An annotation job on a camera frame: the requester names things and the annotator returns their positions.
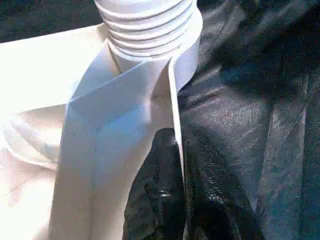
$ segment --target gloved hand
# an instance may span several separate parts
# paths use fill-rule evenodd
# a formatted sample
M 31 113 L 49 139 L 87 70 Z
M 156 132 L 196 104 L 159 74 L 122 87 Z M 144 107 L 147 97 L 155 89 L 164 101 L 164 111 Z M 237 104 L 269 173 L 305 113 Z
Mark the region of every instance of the gloved hand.
M 173 129 L 156 132 L 132 183 L 124 218 L 122 240 L 182 240 L 185 193 Z
M 209 140 L 184 131 L 188 239 L 262 240 L 238 180 Z M 181 240 L 185 193 L 174 131 L 159 130 L 130 190 L 122 240 Z

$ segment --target black leather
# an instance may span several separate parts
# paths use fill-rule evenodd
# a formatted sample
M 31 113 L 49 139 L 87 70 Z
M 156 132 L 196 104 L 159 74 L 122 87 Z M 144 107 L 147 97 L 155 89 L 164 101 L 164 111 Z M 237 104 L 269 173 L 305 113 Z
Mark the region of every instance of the black leather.
M 188 239 L 263 240 L 239 181 L 200 129 L 184 131 Z
M 249 14 L 247 1 L 198 1 L 204 29 L 181 124 L 224 156 L 266 240 L 318 240 L 319 1 L 253 2 Z

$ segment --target folded cardboard edge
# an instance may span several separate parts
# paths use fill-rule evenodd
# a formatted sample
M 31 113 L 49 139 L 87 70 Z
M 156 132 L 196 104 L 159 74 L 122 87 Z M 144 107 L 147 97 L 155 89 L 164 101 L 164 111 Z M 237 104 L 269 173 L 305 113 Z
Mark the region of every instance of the folded cardboard edge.
M 199 39 L 197 38 L 189 48 L 181 51 L 181 55 L 177 55 L 171 62 L 169 80 L 172 89 L 168 96 L 171 96 L 171 100 L 174 99 L 172 111 L 174 113 L 176 138 L 179 138 L 180 152 L 182 152 L 182 138 L 177 91 L 191 79 L 195 72 L 198 45 Z M 190 67 L 188 64 L 187 66 L 185 65 L 185 63 L 190 64 L 190 59 L 194 67 Z M 104 124 L 118 118 L 125 111 L 157 96 L 152 93 L 157 81 L 150 84 L 149 78 L 155 75 L 154 68 L 154 62 L 141 63 L 114 80 L 107 81 L 103 85 L 98 86 L 92 92 L 74 98 L 69 103 L 63 128 L 60 163 L 54 190 L 49 228 L 50 240 L 65 238 L 70 240 L 90 239 L 92 234 L 92 198 L 94 197 L 94 184 L 92 181 L 95 175 L 93 172 L 95 160 L 91 159 L 90 155 L 94 156 L 94 135 L 97 134 Z M 176 79 L 183 79 L 183 81 L 179 81 L 179 84 L 176 85 Z M 75 116 L 81 119 L 82 126 L 80 123 L 77 123 L 78 120 L 74 118 Z M 84 134 L 84 129 L 88 125 L 90 126 L 90 131 Z M 72 147 L 71 149 L 68 147 L 69 144 L 76 143 L 77 141 L 81 142 L 79 146 Z

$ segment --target black glove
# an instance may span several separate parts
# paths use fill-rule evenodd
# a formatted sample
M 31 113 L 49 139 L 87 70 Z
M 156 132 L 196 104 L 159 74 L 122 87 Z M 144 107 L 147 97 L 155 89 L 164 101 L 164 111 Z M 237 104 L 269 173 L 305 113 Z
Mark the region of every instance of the black glove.
M 150 153 L 135 177 L 124 212 L 123 240 L 181 240 L 185 193 L 174 131 L 155 133 Z

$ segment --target white plastic spout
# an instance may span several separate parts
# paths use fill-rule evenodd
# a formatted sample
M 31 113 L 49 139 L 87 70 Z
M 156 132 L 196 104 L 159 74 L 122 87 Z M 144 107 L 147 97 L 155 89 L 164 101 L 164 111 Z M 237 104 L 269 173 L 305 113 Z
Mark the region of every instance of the white plastic spout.
M 136 58 L 172 54 L 187 41 L 197 10 L 196 0 L 95 0 L 95 3 L 108 28 L 109 45 Z

